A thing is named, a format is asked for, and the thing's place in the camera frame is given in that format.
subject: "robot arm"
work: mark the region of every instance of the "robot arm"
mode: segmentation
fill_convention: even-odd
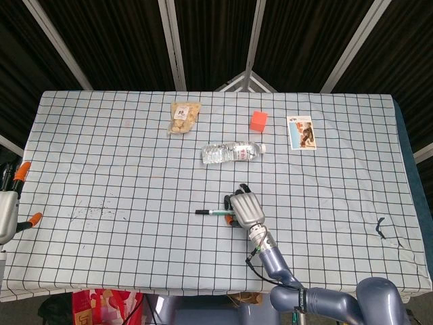
[[[281,312],[314,313],[353,325],[410,324],[395,285],[387,279],[368,278],[357,286],[358,301],[345,292],[324,288],[305,289],[294,277],[264,225],[265,214],[247,185],[230,198],[239,224],[248,230],[256,247],[252,252],[263,263],[268,276],[279,283],[271,291],[271,302]],[[250,268],[249,257],[246,263]]]

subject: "snack bag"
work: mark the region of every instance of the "snack bag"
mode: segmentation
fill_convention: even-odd
[[[201,107],[201,103],[172,103],[168,134],[189,132],[197,121]]]

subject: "black grid line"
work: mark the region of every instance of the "black grid line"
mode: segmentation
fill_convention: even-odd
[[[189,133],[167,137],[174,101],[202,109]],[[255,110],[268,113],[264,133],[249,129]],[[291,149],[291,115],[311,115],[315,151]],[[234,140],[263,143],[267,153],[202,164],[202,146]],[[354,293],[363,278],[383,276],[402,295],[431,289],[387,95],[48,91],[26,159],[20,218],[36,210],[44,218],[5,245],[0,300],[84,286],[269,291],[245,266],[246,231],[191,213],[219,208],[242,182],[306,286]],[[382,215],[384,240],[375,232]]]

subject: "plastic bag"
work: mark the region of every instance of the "plastic bag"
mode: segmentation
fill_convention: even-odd
[[[74,325],[141,325],[143,293],[91,289],[72,294]]]
[[[189,132],[197,121],[201,107],[201,103],[172,103],[168,134]]]

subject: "marker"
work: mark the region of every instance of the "marker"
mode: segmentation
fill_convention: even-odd
[[[233,210],[196,210],[196,215],[234,215]]]

